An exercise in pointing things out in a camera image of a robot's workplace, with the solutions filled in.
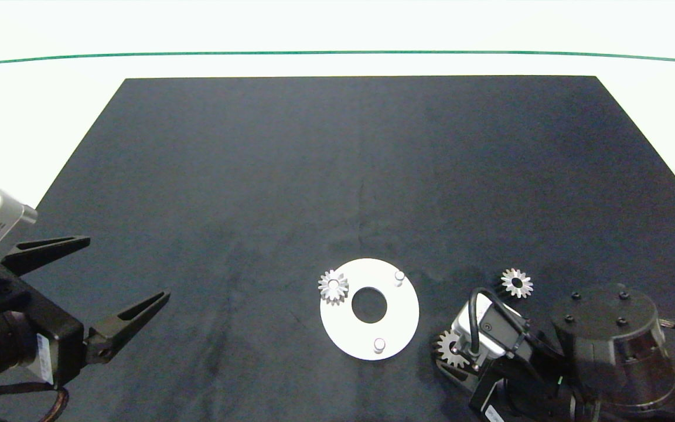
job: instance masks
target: gear hole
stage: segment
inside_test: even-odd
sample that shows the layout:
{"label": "gear hole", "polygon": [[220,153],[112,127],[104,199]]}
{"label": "gear hole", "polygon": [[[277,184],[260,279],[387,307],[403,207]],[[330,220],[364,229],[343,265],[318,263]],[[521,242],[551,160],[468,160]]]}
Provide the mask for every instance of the gear hole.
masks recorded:
{"label": "gear hole", "polygon": [[356,318],[367,324],[373,324],[384,318],[387,312],[387,300],[377,289],[364,287],[353,294],[351,307]]}

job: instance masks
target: spur gear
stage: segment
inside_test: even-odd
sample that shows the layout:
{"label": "spur gear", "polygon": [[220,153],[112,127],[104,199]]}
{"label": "spur gear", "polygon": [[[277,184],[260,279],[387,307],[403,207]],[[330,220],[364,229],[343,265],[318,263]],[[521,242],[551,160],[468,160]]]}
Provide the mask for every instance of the spur gear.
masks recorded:
{"label": "spur gear", "polygon": [[348,279],[345,274],[337,274],[334,270],[326,271],[319,278],[319,295],[330,305],[345,302],[348,296]]}
{"label": "spur gear", "polygon": [[447,363],[450,366],[455,366],[457,368],[463,368],[463,365],[471,365],[471,363],[461,355],[457,353],[452,353],[450,347],[455,344],[460,336],[453,333],[452,331],[445,331],[439,336],[439,340],[434,342],[435,350],[441,353],[439,357],[442,362]]}
{"label": "spur gear", "polygon": [[518,299],[527,298],[533,293],[533,283],[530,282],[530,277],[522,271],[511,268],[504,271],[502,275],[502,286],[511,296],[517,296]]}

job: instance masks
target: screw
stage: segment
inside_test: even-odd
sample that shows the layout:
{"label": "screw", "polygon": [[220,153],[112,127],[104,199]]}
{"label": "screw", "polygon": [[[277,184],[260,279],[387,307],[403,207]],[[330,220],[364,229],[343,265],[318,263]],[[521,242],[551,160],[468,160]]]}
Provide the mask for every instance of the screw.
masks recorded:
{"label": "screw", "polygon": [[384,352],[384,348],[387,343],[382,338],[374,339],[374,352],[378,355],[379,353]]}
{"label": "screw", "polygon": [[403,280],[405,280],[405,273],[403,273],[402,271],[397,271],[396,273],[394,273],[394,285],[396,287],[402,286]]}

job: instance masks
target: white disc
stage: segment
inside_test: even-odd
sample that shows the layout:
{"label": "white disc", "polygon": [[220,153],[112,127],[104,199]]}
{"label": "white disc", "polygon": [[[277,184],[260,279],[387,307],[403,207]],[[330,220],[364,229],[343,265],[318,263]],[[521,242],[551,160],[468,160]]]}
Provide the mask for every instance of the white disc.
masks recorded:
{"label": "white disc", "polygon": [[[321,300],[319,310],[327,335],[340,350],[354,358],[390,358],[408,345],[418,326],[418,297],[405,274],[388,262],[362,258],[343,264],[337,274],[345,274],[348,293],[345,302],[328,304]],[[362,288],[377,289],[387,301],[387,312],[368,324],[353,313],[353,296]]]}

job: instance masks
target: black cloth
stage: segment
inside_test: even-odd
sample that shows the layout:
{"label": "black cloth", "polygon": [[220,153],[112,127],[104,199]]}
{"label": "black cloth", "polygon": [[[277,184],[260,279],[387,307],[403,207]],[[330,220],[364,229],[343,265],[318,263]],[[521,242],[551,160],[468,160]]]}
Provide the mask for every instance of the black cloth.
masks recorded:
{"label": "black cloth", "polygon": [[[675,317],[675,177],[594,77],[126,80],[38,212],[34,238],[93,239],[26,277],[86,324],[172,292],[68,385],[73,420],[470,420],[429,345],[506,268],[549,333],[595,283]],[[420,301],[388,360],[319,318],[319,275],[359,257]]]}

